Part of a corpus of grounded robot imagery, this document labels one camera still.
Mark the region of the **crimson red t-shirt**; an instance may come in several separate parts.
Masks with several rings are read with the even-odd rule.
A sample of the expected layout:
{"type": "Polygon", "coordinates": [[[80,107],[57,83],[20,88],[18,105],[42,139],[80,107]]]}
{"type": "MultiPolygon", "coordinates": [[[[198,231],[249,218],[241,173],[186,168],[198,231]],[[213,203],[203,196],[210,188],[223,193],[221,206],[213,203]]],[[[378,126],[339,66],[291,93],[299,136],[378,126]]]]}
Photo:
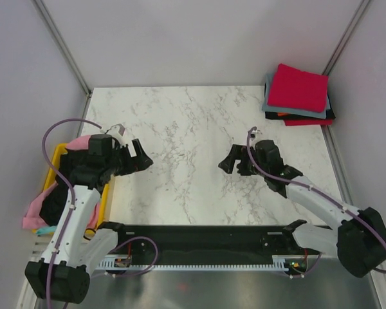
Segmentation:
{"type": "Polygon", "coordinates": [[[275,108],[325,111],[329,77],[280,63],[273,76],[267,105],[275,108]]]}

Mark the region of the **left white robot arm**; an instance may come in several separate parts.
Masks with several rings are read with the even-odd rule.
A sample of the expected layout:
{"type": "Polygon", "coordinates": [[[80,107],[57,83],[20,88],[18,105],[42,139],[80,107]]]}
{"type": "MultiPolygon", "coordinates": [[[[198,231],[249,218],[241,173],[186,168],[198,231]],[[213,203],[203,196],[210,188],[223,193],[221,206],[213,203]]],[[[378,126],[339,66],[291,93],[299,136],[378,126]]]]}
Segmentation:
{"type": "Polygon", "coordinates": [[[24,271],[35,295],[45,301],[47,308],[54,301],[81,303],[93,272],[107,255],[121,253],[137,241],[147,241],[158,250],[147,236],[128,239],[123,234],[124,225],[114,222],[103,222],[90,241],[82,242],[90,215],[111,178],[144,171],[153,164],[137,139],[131,141],[135,154],[130,153],[124,134],[124,125],[116,124],[91,135],[85,157],[73,164],[69,176],[47,161],[66,184],[68,195],[48,246],[37,261],[28,262],[24,271]]]}

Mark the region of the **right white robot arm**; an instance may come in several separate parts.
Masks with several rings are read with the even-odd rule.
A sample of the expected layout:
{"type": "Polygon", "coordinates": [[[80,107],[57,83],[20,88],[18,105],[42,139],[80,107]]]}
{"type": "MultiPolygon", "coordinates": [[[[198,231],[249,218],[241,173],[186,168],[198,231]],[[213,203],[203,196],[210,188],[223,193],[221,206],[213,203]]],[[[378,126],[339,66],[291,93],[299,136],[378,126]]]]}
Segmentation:
{"type": "Polygon", "coordinates": [[[234,144],[218,167],[226,174],[262,176],[268,188],[320,218],[326,228],[304,220],[289,224],[282,237],[286,252],[310,248],[336,257],[355,277],[380,272],[386,261],[386,227],[378,211],[361,210],[325,193],[298,169],[285,164],[273,140],[234,144]]]}

